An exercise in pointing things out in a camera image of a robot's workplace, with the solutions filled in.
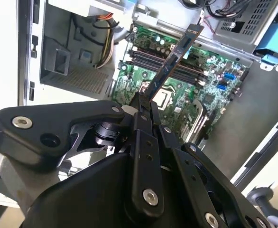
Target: ventilation grille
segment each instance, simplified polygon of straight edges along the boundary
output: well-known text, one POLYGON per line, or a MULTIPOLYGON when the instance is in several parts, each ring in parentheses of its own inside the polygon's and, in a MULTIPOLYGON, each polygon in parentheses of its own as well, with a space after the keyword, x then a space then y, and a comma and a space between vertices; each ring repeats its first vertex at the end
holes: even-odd
POLYGON ((231 31, 231 22, 235 22, 235 19, 225 20, 220 29, 224 31, 231 31))
POLYGON ((49 83, 65 84, 86 92, 101 94, 108 77, 109 75, 96 69, 75 67, 68 76, 53 75, 50 77, 49 83))
POLYGON ((260 0, 242 34, 252 36, 272 0, 260 0))

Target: robotic arm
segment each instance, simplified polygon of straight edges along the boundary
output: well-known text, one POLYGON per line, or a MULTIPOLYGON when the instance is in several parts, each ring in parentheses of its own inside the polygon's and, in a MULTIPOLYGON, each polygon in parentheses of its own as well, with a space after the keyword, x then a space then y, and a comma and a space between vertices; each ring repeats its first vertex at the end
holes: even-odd
POLYGON ((112 101, 0 111, 0 192, 18 202, 22 228, 270 228, 192 143, 161 124, 154 94, 201 32, 190 25, 129 106, 112 101), (81 151, 114 154, 64 181, 58 167, 81 151))

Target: screw hole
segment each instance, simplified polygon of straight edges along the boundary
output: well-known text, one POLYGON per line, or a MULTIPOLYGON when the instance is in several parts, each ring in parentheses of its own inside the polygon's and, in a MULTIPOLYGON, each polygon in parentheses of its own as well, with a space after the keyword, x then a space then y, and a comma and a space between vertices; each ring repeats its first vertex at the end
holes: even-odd
POLYGON ((152 146, 153 144, 150 141, 147 141, 148 146, 152 146))
POLYGON ((152 160, 153 160, 153 156, 150 155, 150 154, 147 154, 147 155, 146 155, 146 158, 147 158, 149 161, 152 161, 152 160))
POLYGON ((44 146, 51 148, 57 147, 61 143, 59 137, 52 133, 45 133, 41 135, 40 141, 44 146))

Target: metal panel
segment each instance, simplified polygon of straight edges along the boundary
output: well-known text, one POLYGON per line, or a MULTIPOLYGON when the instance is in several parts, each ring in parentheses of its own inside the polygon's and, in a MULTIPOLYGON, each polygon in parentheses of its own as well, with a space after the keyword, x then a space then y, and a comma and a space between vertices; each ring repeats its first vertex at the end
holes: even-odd
POLYGON ((252 1, 238 18, 221 21, 214 39, 253 53, 277 12, 278 0, 252 1), (235 22, 236 27, 230 28, 230 22, 235 22))
POLYGON ((87 64, 74 62, 70 65, 68 76, 50 73, 41 79, 41 83, 94 99, 104 99, 113 73, 114 69, 93 69, 87 64))

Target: capacitor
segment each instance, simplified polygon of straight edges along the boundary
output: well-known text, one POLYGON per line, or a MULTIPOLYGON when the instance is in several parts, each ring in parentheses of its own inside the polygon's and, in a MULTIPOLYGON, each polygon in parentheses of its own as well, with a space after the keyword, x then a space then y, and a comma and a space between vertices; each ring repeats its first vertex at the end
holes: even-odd
POLYGON ((159 42, 161 40, 160 36, 155 36, 155 41, 159 42))

